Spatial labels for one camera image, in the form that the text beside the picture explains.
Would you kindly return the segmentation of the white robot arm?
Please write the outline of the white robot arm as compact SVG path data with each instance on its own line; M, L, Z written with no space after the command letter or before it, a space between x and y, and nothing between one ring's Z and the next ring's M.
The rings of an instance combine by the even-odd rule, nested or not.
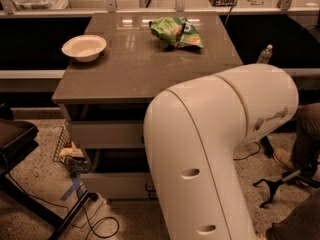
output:
M292 78L268 64L183 82L152 100L144 143L171 240L256 240L233 154L297 107Z

